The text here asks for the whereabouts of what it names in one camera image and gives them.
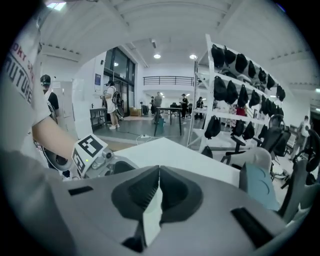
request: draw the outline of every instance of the person in white shirt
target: person in white shirt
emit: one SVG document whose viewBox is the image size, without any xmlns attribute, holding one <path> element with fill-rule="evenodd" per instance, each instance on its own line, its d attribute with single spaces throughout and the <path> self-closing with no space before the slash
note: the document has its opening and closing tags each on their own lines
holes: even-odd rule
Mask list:
<svg viewBox="0 0 320 256">
<path fill-rule="evenodd" d="M 37 21 L 31 19 L 13 42 L 2 68 L 0 100 L 6 108 L 0 110 L 0 116 L 10 120 L 0 124 L 0 146 L 7 152 L 20 151 L 42 163 L 35 140 L 72 161 L 76 140 L 50 117 L 40 83 L 40 52 L 40 30 Z M 12 112 L 15 110 L 23 110 L 23 114 Z M 78 173 L 75 171 L 73 176 L 78 177 Z"/>
<path fill-rule="evenodd" d="M 296 156 L 297 151 L 303 150 L 306 145 L 307 137 L 309 136 L 308 130 L 310 129 L 309 117 L 306 115 L 304 120 L 300 123 L 297 136 L 295 139 L 295 144 L 293 146 L 292 153 L 290 155 L 290 161 Z"/>
<path fill-rule="evenodd" d="M 115 87 L 115 83 L 111 80 L 106 85 L 108 86 L 108 89 L 104 97 L 106 99 L 106 104 L 107 104 L 107 113 L 110 114 L 111 123 L 112 123 L 109 129 L 114 130 L 120 127 L 120 125 L 118 124 L 118 118 L 116 116 L 116 106 L 112 101 L 113 95 L 115 94 L 117 89 Z"/>
</svg>

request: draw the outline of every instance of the black cap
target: black cap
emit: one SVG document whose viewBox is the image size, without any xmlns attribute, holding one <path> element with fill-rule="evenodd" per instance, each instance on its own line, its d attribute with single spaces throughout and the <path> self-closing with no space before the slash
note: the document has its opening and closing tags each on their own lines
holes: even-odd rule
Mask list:
<svg viewBox="0 0 320 256">
<path fill-rule="evenodd" d="M 47 74 L 44 74 L 41 76 L 40 82 L 43 83 L 44 86 L 49 86 L 51 84 L 51 77 Z"/>
<path fill-rule="evenodd" d="M 115 86 L 114 81 L 109 80 L 109 82 L 107 83 L 108 86 Z"/>
</svg>

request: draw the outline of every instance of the black metal railing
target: black metal railing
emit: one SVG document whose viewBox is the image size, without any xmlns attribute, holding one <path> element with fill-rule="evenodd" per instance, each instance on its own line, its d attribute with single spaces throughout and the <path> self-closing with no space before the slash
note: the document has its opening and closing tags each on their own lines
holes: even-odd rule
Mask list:
<svg viewBox="0 0 320 256">
<path fill-rule="evenodd" d="M 194 78 L 188 76 L 145 76 L 143 78 L 143 85 L 194 86 Z"/>
</svg>

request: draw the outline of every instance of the person in black clothing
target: person in black clothing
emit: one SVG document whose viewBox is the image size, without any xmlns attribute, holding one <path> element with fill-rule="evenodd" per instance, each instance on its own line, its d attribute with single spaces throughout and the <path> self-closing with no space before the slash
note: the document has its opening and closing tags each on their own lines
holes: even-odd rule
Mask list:
<svg viewBox="0 0 320 256">
<path fill-rule="evenodd" d="M 202 97 L 200 97 L 198 99 L 198 101 L 196 102 L 196 108 L 202 109 L 203 107 L 204 107 L 204 101 L 202 100 Z M 202 113 L 196 113 L 194 116 L 195 120 L 197 120 L 198 117 L 200 117 L 200 120 L 202 120 L 202 118 L 203 118 Z"/>
<path fill-rule="evenodd" d="M 182 94 L 182 97 L 182 102 L 180 102 L 182 107 L 182 118 L 185 118 L 189 102 L 185 94 Z"/>
<path fill-rule="evenodd" d="M 51 106 L 54 108 L 55 116 L 59 116 L 59 103 L 57 95 L 52 91 L 51 93 L 48 92 L 50 85 L 51 85 L 51 78 L 49 75 L 44 74 L 40 78 L 41 85 L 43 87 L 43 93 L 46 97 L 46 100 L 50 102 Z"/>
<path fill-rule="evenodd" d="M 151 96 L 151 114 L 154 115 L 155 114 L 155 97 Z"/>
</svg>

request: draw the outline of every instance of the ceiling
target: ceiling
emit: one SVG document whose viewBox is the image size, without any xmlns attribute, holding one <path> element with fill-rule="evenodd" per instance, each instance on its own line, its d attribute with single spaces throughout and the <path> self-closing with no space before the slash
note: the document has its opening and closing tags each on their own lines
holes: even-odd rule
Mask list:
<svg viewBox="0 0 320 256">
<path fill-rule="evenodd" d="M 243 53 L 292 90 L 314 92 L 318 65 L 286 14 L 268 0 L 98 0 L 44 10 L 42 42 L 86 62 L 120 45 L 145 66 L 186 64 L 213 42 Z M 159 53 L 160 59 L 153 55 Z M 320 106 L 320 96 L 314 96 Z"/>
</svg>

